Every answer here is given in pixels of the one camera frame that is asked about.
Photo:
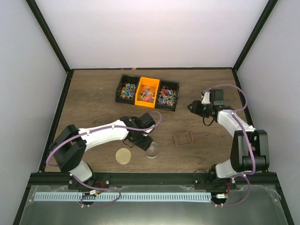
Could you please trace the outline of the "orange candy bin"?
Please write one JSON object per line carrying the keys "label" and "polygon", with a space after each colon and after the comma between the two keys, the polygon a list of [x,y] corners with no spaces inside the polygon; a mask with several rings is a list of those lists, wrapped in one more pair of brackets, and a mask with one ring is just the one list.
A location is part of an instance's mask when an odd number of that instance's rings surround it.
{"label": "orange candy bin", "polygon": [[143,76],[140,77],[140,81],[135,92],[135,105],[155,108],[159,83],[159,79]]}

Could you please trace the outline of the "clear round container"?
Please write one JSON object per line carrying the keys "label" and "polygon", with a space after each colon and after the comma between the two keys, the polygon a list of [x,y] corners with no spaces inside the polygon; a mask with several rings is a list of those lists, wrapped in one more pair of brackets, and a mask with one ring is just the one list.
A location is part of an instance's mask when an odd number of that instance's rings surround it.
{"label": "clear round container", "polygon": [[147,158],[154,159],[156,158],[160,153],[160,147],[157,143],[152,142],[149,146],[149,148],[146,150],[145,154]]}

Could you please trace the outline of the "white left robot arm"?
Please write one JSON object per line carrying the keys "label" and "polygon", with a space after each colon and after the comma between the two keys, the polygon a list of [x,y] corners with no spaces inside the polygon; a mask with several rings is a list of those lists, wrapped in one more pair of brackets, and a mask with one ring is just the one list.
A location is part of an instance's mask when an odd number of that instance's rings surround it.
{"label": "white left robot arm", "polygon": [[70,173],[85,189],[95,186],[96,177],[91,167],[84,162],[86,151],[113,141],[129,141],[143,151],[153,142],[149,134],[158,126],[150,113],[140,117],[123,116],[120,119],[98,127],[77,128],[67,126],[50,145],[47,166],[59,167],[63,173]]}

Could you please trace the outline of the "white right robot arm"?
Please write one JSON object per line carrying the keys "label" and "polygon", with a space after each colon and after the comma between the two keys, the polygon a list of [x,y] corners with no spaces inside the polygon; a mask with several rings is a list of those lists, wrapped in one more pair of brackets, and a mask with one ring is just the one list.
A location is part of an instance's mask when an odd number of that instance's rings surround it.
{"label": "white right robot arm", "polygon": [[202,92],[202,100],[195,100],[188,110],[203,119],[211,117],[233,137],[230,158],[209,170],[208,183],[218,189],[225,179],[238,175],[252,175],[266,171],[270,165],[268,135],[242,120],[231,106],[224,101],[222,89]]}

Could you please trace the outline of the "black candy bin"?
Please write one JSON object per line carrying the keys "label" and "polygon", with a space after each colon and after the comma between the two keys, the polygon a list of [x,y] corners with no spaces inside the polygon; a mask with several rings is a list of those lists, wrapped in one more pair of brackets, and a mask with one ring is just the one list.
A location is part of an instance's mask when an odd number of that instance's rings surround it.
{"label": "black candy bin", "polygon": [[134,105],[140,77],[123,74],[115,92],[115,102]]}
{"label": "black candy bin", "polygon": [[174,112],[178,102],[179,88],[179,82],[160,80],[155,108]]}

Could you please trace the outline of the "brown plastic scoop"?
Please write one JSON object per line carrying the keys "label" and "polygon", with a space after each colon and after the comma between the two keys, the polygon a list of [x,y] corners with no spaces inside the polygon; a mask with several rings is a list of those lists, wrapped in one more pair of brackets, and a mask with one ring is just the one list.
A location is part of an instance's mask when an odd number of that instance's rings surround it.
{"label": "brown plastic scoop", "polygon": [[176,147],[191,145],[193,144],[195,138],[207,136],[208,134],[209,133],[206,132],[193,133],[189,129],[177,130],[172,132]]}

